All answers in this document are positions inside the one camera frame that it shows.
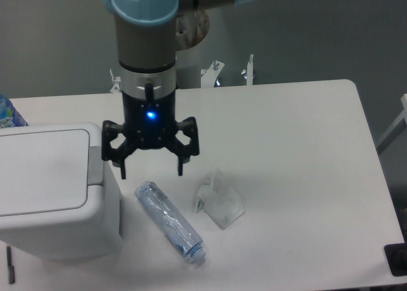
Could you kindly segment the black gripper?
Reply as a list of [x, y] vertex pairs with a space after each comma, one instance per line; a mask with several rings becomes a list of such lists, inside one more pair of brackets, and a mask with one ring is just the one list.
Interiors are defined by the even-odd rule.
[[[102, 160], [112, 161], [120, 168], [121, 178], [126, 179], [125, 160], [136, 149], [167, 148], [177, 156], [177, 173], [183, 175], [183, 165], [192, 156], [200, 154], [198, 127], [195, 117], [181, 122], [175, 120], [176, 94], [171, 94], [147, 102], [122, 93], [125, 122], [122, 125], [110, 120], [102, 123]], [[181, 132], [188, 143], [177, 137]], [[119, 147], [113, 148], [111, 142], [122, 134], [125, 139]]]

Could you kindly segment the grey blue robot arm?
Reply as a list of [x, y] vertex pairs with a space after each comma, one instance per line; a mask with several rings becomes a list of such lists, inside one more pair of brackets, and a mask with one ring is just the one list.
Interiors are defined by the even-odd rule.
[[194, 117], [176, 120], [176, 20], [253, 0], [103, 0], [113, 14], [124, 122], [102, 124], [102, 159], [122, 172], [134, 151], [166, 148], [183, 166], [200, 152]]

